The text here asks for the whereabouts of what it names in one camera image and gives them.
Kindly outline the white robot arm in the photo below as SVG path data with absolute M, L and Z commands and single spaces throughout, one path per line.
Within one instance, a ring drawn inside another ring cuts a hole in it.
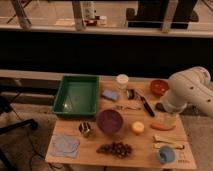
M 168 79 L 169 90 L 161 97 L 164 109 L 181 113 L 188 103 L 213 117 L 213 90 L 208 85 L 211 75 L 204 67 L 193 67 L 172 74 Z

